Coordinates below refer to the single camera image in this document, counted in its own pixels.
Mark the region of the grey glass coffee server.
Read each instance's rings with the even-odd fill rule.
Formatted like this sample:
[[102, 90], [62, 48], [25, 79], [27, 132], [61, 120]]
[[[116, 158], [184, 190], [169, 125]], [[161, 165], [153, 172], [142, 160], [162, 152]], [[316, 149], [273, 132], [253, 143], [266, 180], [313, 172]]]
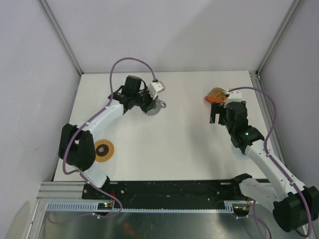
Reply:
[[166, 108], [166, 102], [160, 100], [160, 99], [156, 99], [155, 100], [155, 104], [153, 106], [151, 106], [150, 109], [148, 109], [145, 114], [148, 116], [154, 116], [156, 114], [158, 114], [161, 109]]

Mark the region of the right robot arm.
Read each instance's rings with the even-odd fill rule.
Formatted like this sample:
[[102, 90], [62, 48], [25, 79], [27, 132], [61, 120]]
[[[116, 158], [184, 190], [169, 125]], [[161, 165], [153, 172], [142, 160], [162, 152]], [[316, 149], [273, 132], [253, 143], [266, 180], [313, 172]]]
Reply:
[[259, 184], [251, 176], [231, 185], [230, 195], [241, 200], [245, 196], [272, 212], [279, 227], [291, 232], [319, 218], [319, 191], [307, 187], [269, 149], [264, 136], [248, 123], [245, 101], [212, 103], [210, 123], [224, 125], [235, 148], [249, 157], [263, 172], [271, 186]]

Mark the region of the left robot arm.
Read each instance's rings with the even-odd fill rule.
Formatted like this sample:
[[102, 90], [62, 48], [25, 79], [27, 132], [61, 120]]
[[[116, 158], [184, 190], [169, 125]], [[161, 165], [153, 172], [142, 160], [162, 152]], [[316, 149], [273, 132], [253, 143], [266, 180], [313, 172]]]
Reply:
[[133, 107], [139, 107], [147, 115], [157, 114], [166, 106], [159, 100], [159, 93], [163, 90], [164, 85], [157, 79], [146, 85], [142, 78], [129, 75], [124, 85], [111, 92], [109, 102], [85, 123], [81, 126], [67, 123], [62, 128], [59, 158], [94, 185], [92, 192], [99, 199], [109, 196], [110, 186], [105, 184], [108, 177], [96, 161], [98, 134]]

